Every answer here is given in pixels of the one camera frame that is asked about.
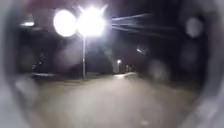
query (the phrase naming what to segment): asphalt road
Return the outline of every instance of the asphalt road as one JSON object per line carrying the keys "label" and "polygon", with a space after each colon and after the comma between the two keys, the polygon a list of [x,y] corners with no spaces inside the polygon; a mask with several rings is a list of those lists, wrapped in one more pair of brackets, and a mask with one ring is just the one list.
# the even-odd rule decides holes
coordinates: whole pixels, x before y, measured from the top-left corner
{"label": "asphalt road", "polygon": [[42,82],[35,111],[47,128],[175,128],[196,94],[134,75]]}

